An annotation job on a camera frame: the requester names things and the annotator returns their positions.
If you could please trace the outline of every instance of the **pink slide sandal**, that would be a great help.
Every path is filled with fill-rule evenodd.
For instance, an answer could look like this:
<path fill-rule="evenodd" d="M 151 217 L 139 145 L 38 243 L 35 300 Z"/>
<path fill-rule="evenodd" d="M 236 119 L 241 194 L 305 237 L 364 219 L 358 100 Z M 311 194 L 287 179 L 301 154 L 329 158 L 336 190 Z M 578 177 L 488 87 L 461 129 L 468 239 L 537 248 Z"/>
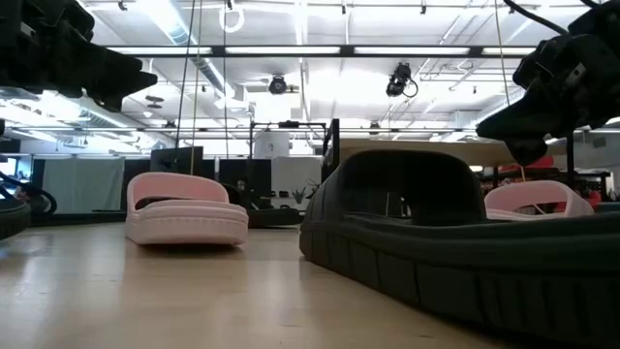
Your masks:
<path fill-rule="evenodd" d="M 566 203 L 560 213 L 523 214 L 515 210 L 538 204 Z M 554 180 L 535 180 L 505 185 L 494 189 L 486 198 L 486 217 L 508 221 L 533 221 L 593 215 L 594 209 L 564 183 Z"/>
<path fill-rule="evenodd" d="M 136 209 L 143 199 L 173 198 Z M 127 187 L 125 235 L 137 244 L 240 244 L 248 235 L 245 208 L 229 204 L 220 183 L 186 174 L 146 173 Z"/>

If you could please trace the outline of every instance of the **ceiling beam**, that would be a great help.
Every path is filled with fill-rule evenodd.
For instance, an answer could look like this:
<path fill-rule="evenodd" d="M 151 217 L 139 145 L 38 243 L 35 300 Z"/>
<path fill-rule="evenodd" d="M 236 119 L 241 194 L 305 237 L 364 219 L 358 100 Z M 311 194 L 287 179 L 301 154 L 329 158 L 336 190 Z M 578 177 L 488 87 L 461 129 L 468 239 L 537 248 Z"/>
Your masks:
<path fill-rule="evenodd" d="M 252 45 L 252 46 L 106 46 L 136 58 L 194 58 L 201 50 L 205 58 L 501 58 L 498 46 L 470 45 Z M 506 59 L 521 59 L 536 47 L 503 47 Z"/>

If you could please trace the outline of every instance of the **slide sandal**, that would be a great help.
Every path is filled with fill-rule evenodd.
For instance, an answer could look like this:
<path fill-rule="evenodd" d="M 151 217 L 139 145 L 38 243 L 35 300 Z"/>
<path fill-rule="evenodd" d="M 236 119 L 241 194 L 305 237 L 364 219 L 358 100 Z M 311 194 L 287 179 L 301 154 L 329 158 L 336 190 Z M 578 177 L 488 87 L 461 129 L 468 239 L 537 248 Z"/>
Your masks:
<path fill-rule="evenodd" d="M 143 208 L 138 202 L 158 201 Z M 240 244 L 248 235 L 245 208 L 229 203 L 218 182 L 186 174 L 146 173 L 127 188 L 127 238 L 138 244 Z"/>

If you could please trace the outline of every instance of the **white ceiling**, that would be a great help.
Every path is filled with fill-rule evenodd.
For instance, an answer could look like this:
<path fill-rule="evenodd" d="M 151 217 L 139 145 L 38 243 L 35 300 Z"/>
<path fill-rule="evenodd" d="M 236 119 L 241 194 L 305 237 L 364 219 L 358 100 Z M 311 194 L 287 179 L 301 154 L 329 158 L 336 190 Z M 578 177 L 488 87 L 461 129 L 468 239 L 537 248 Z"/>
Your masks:
<path fill-rule="evenodd" d="M 152 6 L 167 0 L 151 0 Z M 171 0 L 181 10 L 181 17 L 189 26 L 192 1 Z M 303 33 L 304 45 L 344 45 L 347 23 L 349 43 L 352 45 L 438 45 L 442 37 L 454 24 L 443 45 L 498 45 L 494 16 L 494 0 L 427 0 L 426 15 L 420 14 L 419 0 L 346 0 L 348 15 L 342 15 L 341 0 L 307 0 L 305 12 L 296 4 L 299 0 L 237 0 L 236 5 L 244 9 L 245 22 L 235 33 L 224 33 L 219 23 L 219 12 L 223 1 L 200 1 L 203 10 L 195 10 L 194 36 L 199 36 L 201 15 L 201 45 L 296 45 L 298 14 L 307 15 L 307 30 Z M 126 1 L 129 11 L 122 12 L 117 0 L 81 0 L 86 9 L 96 17 L 93 42 L 102 46 L 164 46 L 172 42 L 151 20 L 140 4 Z M 511 14 L 499 1 L 500 29 L 505 45 L 535 46 L 540 40 L 555 35 L 550 29 L 537 23 L 528 24 L 528 19 Z M 587 8 L 578 0 L 529 0 L 527 5 L 539 6 L 537 14 L 566 27 L 584 13 Z M 231 24 L 234 15 L 228 17 Z M 144 70 L 148 71 L 149 60 L 144 59 Z M 275 74 L 284 75 L 288 83 L 300 85 L 300 65 L 297 58 L 213 58 L 211 62 L 226 81 L 230 83 L 257 84 L 269 80 Z M 416 78 L 419 95 L 410 104 L 404 105 L 404 98 L 390 99 L 385 93 L 388 76 L 398 62 L 410 63 L 415 72 L 425 59 L 396 58 L 307 58 L 308 69 L 306 101 L 309 119 L 329 121 L 332 117 L 357 120 L 360 126 L 368 126 L 372 120 L 385 124 L 403 122 L 404 126 L 415 121 L 442 120 L 454 122 L 456 111 L 481 112 L 506 99 L 502 81 L 502 64 L 499 59 L 449 60 L 431 59 L 424 65 Z M 160 126 L 166 120 L 176 120 L 181 95 L 179 86 L 186 79 L 196 80 L 196 68 L 189 62 L 184 77 L 185 59 L 158 58 L 153 61 L 154 73 L 160 77 L 158 85 L 141 91 L 126 99 L 123 114 L 144 125 Z M 518 60 L 506 60 L 507 74 L 511 75 Z M 453 91 L 450 88 L 463 76 L 456 70 L 472 68 L 474 73 Z M 225 117 L 223 110 L 214 106 L 218 99 L 215 91 L 198 73 L 197 118 L 214 119 L 220 122 Z M 186 85 L 183 98 L 183 118 L 194 116 L 195 83 Z M 519 87 L 509 81 L 509 91 Z M 163 108 L 154 110 L 154 116 L 145 118 L 147 110 L 144 97 L 155 95 L 165 98 Z M 247 94 L 250 102 L 259 103 L 259 108 L 268 108 L 265 92 Z M 300 116 L 300 94 L 287 96 L 287 103 L 293 110 L 292 116 Z M 233 123 L 249 123 L 245 111 L 228 110 L 227 116 L 235 118 Z"/>

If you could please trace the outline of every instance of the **hanging cord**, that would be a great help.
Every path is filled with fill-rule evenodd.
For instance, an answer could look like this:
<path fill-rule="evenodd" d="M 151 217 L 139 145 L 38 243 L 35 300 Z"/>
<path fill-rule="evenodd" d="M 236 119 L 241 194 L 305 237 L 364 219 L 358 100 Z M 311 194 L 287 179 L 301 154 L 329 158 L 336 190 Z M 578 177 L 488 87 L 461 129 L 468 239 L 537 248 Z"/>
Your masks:
<path fill-rule="evenodd" d="M 504 77 L 504 90 L 506 92 L 506 103 L 511 105 L 511 96 L 508 93 L 508 79 L 506 79 L 506 62 L 504 61 L 504 41 L 502 40 L 502 27 L 500 25 L 500 10 L 495 0 L 495 26 L 497 27 L 497 40 L 500 45 L 500 62 L 502 62 L 502 77 Z"/>
<path fill-rule="evenodd" d="M 595 8 L 597 6 L 599 6 L 599 4 L 595 3 L 594 0 L 581 0 L 581 2 L 585 5 L 585 6 L 589 6 L 591 8 Z"/>
<path fill-rule="evenodd" d="M 192 31 L 194 29 L 194 14 L 196 12 L 196 0 L 192 1 L 192 13 L 190 18 L 190 29 L 187 36 L 187 49 L 185 51 L 185 66 L 183 67 L 183 83 L 181 83 L 181 102 L 178 104 L 178 119 L 176 121 L 176 139 L 174 146 L 176 147 L 176 160 L 178 161 L 178 148 L 181 138 L 181 117 L 183 115 L 183 98 L 185 97 L 185 83 L 187 82 L 187 65 L 190 60 L 190 48 L 192 47 Z"/>
<path fill-rule="evenodd" d="M 196 50 L 196 61 L 197 62 L 201 60 L 201 40 L 202 40 L 202 0 L 201 0 L 201 13 L 199 14 L 199 22 L 198 22 L 198 49 Z M 200 69 L 196 67 L 196 78 L 194 79 L 194 81 L 196 82 L 196 85 L 194 86 L 194 121 L 192 123 L 192 157 L 191 157 L 192 165 L 190 166 L 190 175 L 194 175 L 194 145 L 196 144 L 196 115 L 198 113 L 199 71 Z"/>
<path fill-rule="evenodd" d="M 226 9 L 227 6 L 227 0 L 223 0 L 224 2 L 224 9 Z M 227 27 L 227 22 L 228 22 L 228 16 L 224 16 L 224 27 Z M 227 36 L 227 31 L 224 31 L 224 47 L 226 47 L 226 36 Z M 223 73 L 224 73 L 224 82 L 226 82 L 226 56 L 224 57 L 224 69 L 223 69 Z M 229 96 L 228 96 L 228 91 L 226 90 L 226 84 L 224 83 L 224 133 L 225 133 L 225 137 L 226 137 L 226 158 L 229 159 L 230 158 L 230 152 L 229 152 L 229 106 L 228 106 L 228 102 L 229 102 Z"/>
<path fill-rule="evenodd" d="M 506 95 L 506 103 L 508 104 L 508 106 L 511 105 L 511 95 L 508 92 L 508 79 L 506 79 L 506 62 L 504 61 L 504 44 L 502 41 L 502 27 L 500 25 L 500 11 L 499 11 L 499 5 L 497 4 L 497 0 L 495 1 L 495 25 L 497 27 L 497 39 L 499 41 L 499 46 L 500 46 L 500 61 L 502 62 L 502 77 L 504 77 L 504 92 Z M 521 166 L 521 178 L 523 179 L 523 182 L 525 183 L 527 181 L 527 178 L 525 177 L 525 169 Z M 534 208 L 542 214 L 546 214 L 540 207 L 538 207 L 538 205 L 534 205 Z"/>
<path fill-rule="evenodd" d="M 569 34 L 569 32 L 566 29 L 562 28 L 561 26 L 555 24 L 554 22 L 552 22 L 552 21 L 550 21 L 548 19 L 545 19 L 545 18 L 542 18 L 540 16 L 536 16 L 536 15 L 532 14 L 531 12 L 529 12 L 529 11 L 523 9 L 522 7 L 518 6 L 512 0 L 504 0 L 504 2 L 511 9 L 513 9 L 513 10 L 517 11 L 518 13 L 520 13 L 520 14 L 522 14 L 522 15 L 524 15 L 524 16 L 532 19 L 532 20 L 534 20 L 536 23 L 542 24 L 545 27 L 547 27 L 547 28 L 549 28 L 549 29 L 551 29 L 553 31 L 556 31 L 556 32 L 558 32 L 561 35 Z"/>
<path fill-rule="evenodd" d="M 407 97 L 407 98 L 409 98 L 409 99 L 412 99 L 412 98 L 414 98 L 414 97 L 418 96 L 418 93 L 419 93 L 419 86 L 418 86 L 418 83 L 414 81 L 413 77 L 411 77 L 411 78 L 410 78 L 409 85 L 410 85 L 410 86 L 411 86 L 411 85 L 413 85 L 413 86 L 415 86 L 415 87 L 416 87 L 416 93 L 414 93 L 413 95 L 408 95 L 408 94 L 406 94 L 405 92 L 403 92 L 403 96 L 405 96 L 405 97 Z"/>

